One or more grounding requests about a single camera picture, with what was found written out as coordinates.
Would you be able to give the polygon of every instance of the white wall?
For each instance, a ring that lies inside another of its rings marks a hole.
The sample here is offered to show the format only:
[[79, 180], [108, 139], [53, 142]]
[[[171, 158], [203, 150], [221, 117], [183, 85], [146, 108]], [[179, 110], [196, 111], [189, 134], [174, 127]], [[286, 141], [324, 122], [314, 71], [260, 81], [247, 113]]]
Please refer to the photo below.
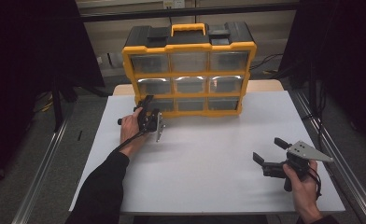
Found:
[[[194, 2], [194, 0], [186, 0], [185, 5], [194, 7]], [[196, 2], [197, 7], [227, 7], [298, 2], [298, 0], [197, 0]], [[163, 9], [162, 1], [159, 0], [77, 0], [77, 6], [81, 14]], [[245, 21], [258, 45], [255, 61], [260, 61], [267, 55], [284, 52], [294, 15], [295, 11], [209, 15], [197, 16], [197, 22], [224, 24], [226, 21]], [[194, 17], [172, 18], [173, 24], [193, 22]], [[96, 55], [121, 52], [131, 28], [139, 25], [168, 26], [169, 19], [85, 23]]]

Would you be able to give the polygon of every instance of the hand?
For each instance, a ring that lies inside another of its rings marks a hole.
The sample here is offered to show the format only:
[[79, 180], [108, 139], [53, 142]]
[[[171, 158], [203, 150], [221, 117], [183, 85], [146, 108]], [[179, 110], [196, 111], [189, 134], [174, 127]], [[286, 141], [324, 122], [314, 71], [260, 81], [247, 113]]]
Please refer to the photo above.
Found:
[[[120, 132], [120, 144], [130, 139], [139, 132], [139, 126], [137, 124], [137, 117], [139, 116], [142, 107], [137, 108], [132, 115], [125, 116], [121, 121], [121, 132]], [[135, 138], [127, 146], [123, 147], [120, 151], [128, 157], [132, 157], [133, 154], [140, 149], [146, 141], [147, 134]]]
[[[309, 166], [317, 170], [317, 162], [309, 161]], [[290, 178], [293, 194], [294, 209], [299, 213], [304, 223], [312, 223], [322, 218], [317, 209], [317, 183], [310, 176], [300, 180], [296, 172], [287, 164], [283, 165], [285, 174]]]

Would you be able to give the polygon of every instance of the yellow handle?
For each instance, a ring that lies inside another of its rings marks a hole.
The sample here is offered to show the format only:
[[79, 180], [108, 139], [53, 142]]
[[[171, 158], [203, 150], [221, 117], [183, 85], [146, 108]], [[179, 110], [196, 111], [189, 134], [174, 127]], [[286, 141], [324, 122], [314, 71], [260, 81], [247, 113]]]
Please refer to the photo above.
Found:
[[205, 35], [205, 24], [203, 23], [193, 23], [193, 24], [176, 24], [172, 25], [171, 36], [174, 36], [174, 31], [194, 31], [202, 30]]

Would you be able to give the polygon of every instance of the white table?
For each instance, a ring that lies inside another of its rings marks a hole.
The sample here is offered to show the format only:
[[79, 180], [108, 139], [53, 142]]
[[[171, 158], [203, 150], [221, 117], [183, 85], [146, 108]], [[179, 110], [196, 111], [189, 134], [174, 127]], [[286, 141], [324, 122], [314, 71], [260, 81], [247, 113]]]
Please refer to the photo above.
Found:
[[[120, 141], [117, 120], [132, 113], [134, 97], [111, 96], [95, 137], [78, 191]], [[237, 215], [294, 212], [284, 179], [262, 175], [253, 152], [266, 161], [286, 159], [274, 144], [303, 140], [313, 145], [286, 91], [250, 92], [240, 116], [166, 119], [161, 141], [153, 134], [131, 161], [124, 179], [122, 214]], [[318, 163], [322, 196], [318, 207], [345, 208], [323, 164]]]

